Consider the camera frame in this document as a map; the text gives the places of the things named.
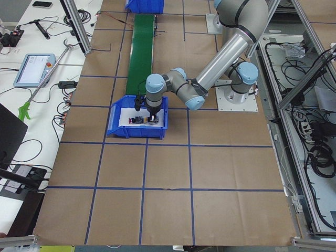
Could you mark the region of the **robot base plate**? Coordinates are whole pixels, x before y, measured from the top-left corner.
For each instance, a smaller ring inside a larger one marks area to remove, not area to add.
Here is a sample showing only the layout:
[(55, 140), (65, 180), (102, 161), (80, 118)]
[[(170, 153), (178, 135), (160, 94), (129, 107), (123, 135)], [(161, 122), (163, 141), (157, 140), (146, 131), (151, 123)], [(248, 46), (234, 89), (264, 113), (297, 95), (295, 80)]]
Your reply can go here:
[(231, 86), (216, 87), (218, 111), (221, 112), (258, 112), (256, 96), (236, 93)]
[(223, 32), (223, 27), (219, 22), (219, 15), (218, 14), (206, 14), (206, 26), (207, 26), (207, 33), (211, 35), (219, 35)]

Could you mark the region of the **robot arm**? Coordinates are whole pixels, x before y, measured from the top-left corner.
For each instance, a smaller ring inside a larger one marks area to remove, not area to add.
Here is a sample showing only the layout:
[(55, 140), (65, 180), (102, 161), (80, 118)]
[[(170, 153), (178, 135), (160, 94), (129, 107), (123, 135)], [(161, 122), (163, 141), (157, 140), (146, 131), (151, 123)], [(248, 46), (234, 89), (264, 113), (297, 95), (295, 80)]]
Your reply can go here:
[(219, 34), (228, 25), (229, 6), (227, 1), (214, 0), (214, 8), (216, 9), (216, 14), (213, 19), (213, 26)]
[(222, 40), (221, 49), (196, 78), (188, 81), (182, 68), (147, 77), (144, 105), (151, 119), (155, 119), (160, 111), (165, 92), (175, 93), (190, 110), (198, 110), (215, 81), (249, 46), (256, 43), (266, 28), (269, 14), (266, 1), (215, 1), (214, 7), (220, 24), (234, 32)]

